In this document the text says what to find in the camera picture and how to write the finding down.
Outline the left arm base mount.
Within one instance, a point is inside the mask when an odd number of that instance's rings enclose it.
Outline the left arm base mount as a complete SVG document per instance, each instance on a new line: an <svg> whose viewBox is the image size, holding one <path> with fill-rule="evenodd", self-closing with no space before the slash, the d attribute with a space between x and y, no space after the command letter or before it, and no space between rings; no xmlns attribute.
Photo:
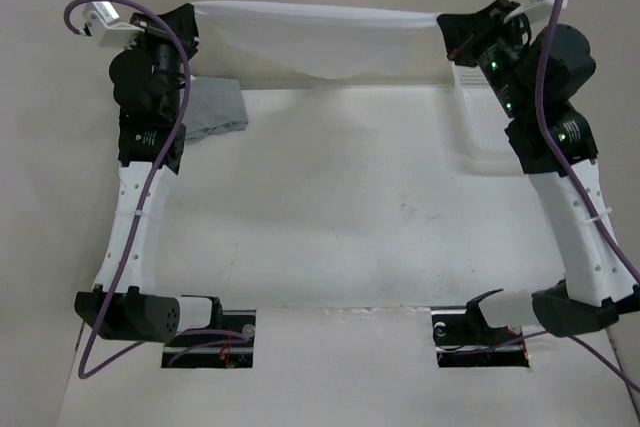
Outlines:
<svg viewBox="0 0 640 427"><path fill-rule="evenodd" d="M256 310L227 310L222 327L183 333L163 347L162 369L250 369L254 363Z"/></svg>

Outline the white tank top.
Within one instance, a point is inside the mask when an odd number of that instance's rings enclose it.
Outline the white tank top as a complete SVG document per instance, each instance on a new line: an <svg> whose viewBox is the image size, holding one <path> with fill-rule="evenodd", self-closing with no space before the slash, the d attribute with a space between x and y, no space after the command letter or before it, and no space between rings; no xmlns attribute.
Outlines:
<svg viewBox="0 0 640 427"><path fill-rule="evenodd" d="M230 45L322 79L393 75L436 13L263 1L196 1Z"/></svg>

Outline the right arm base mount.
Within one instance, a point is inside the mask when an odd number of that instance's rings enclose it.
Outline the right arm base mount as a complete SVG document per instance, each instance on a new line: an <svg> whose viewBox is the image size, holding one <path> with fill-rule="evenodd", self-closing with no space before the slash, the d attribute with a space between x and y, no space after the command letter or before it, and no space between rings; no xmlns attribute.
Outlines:
<svg viewBox="0 0 640 427"><path fill-rule="evenodd" d="M462 309L431 311L436 361L440 368L529 367L521 326L488 327Z"/></svg>

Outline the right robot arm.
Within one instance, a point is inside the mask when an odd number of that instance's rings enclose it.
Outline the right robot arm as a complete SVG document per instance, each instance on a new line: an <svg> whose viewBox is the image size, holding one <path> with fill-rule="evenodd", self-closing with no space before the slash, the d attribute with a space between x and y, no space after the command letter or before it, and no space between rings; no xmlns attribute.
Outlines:
<svg viewBox="0 0 640 427"><path fill-rule="evenodd" d="M471 14L436 18L447 58L479 69L509 123L505 129L522 171L538 195L564 266L555 286L526 294L525 310L556 337L603 330L639 309L639 282L602 237L611 225L586 118L571 97L595 73L587 38L560 24L551 41L543 107L535 104L536 74L547 33L531 34L517 3L496 0Z"/></svg>

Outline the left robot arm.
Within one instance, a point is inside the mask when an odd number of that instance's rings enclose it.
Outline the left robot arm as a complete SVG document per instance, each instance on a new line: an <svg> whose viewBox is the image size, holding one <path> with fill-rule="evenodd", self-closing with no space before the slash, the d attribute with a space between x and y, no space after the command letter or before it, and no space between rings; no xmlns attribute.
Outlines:
<svg viewBox="0 0 640 427"><path fill-rule="evenodd" d="M117 49L109 66L119 107L119 190L107 251L76 313L105 340L167 343L184 331L214 345L224 334L216 297L158 292L155 257L166 201L180 171L190 96L189 61L199 31L192 5L152 14L135 5L123 20L115 0L79 0L83 32Z"/></svg>

